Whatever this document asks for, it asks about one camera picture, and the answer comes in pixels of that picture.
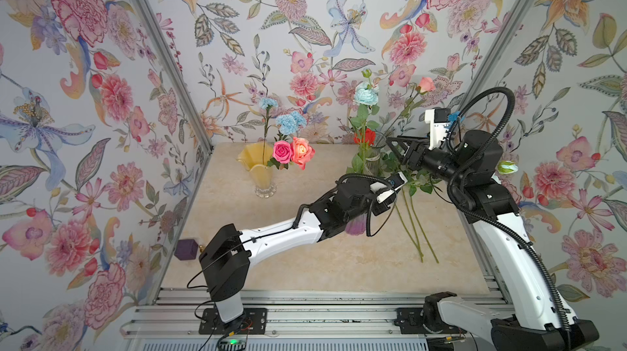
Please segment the pink rose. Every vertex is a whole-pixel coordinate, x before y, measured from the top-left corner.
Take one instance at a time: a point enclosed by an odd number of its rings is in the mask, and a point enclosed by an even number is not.
[[[314,155],[315,150],[309,145],[309,140],[305,138],[294,137],[292,141],[292,161],[300,167],[301,170],[305,169],[305,164],[310,161]]]
[[[82,37],[90,46],[106,33],[106,9],[102,0],[50,0],[63,28],[75,41]]]
[[[85,324],[93,329],[106,324],[120,307],[125,282],[124,269],[115,262],[107,271],[98,272],[87,292]]]
[[[292,73],[307,72],[313,64],[311,53],[307,55],[300,52],[292,53]]]
[[[274,151],[272,151],[272,157],[276,159],[279,163],[286,165],[292,160],[292,155],[294,152],[292,151],[292,146],[285,140],[281,140],[280,142],[276,142],[274,146]]]

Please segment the floral wallpaper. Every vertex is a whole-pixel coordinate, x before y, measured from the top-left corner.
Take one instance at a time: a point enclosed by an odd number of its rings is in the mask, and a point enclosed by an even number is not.
[[[279,104],[271,135],[278,115],[296,111],[308,122],[298,137],[318,143],[354,143],[366,68],[380,133],[424,129],[425,108],[457,106],[514,1],[150,0],[172,20],[162,29],[213,140],[262,138],[269,96]],[[423,76],[436,90],[419,95]]]
[[[515,91],[500,136],[500,175],[558,290],[601,338],[588,350],[627,348],[627,15],[622,0],[535,0],[486,86]],[[493,97],[465,129],[492,131]]]
[[[0,0],[0,28],[0,348],[116,349],[208,154],[128,0]]]

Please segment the purple box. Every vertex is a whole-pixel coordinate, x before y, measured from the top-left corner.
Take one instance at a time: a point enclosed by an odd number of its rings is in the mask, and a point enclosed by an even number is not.
[[[181,239],[176,244],[174,255],[181,261],[195,260],[198,253],[198,243],[193,239]]]

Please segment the yellow vase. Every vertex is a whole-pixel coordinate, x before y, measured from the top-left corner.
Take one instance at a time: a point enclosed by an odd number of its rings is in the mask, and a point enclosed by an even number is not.
[[[255,194],[262,198],[272,197],[277,186],[272,182],[272,168],[266,166],[272,157],[272,147],[264,143],[247,144],[237,160],[244,165],[255,183]]]

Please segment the orange rose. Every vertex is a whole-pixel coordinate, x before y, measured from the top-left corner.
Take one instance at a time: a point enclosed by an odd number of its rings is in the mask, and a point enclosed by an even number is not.
[[[296,163],[301,170],[305,169],[305,163],[310,161],[315,154],[315,150],[309,145],[309,141],[305,138],[294,137],[292,150],[294,151],[292,161]]]

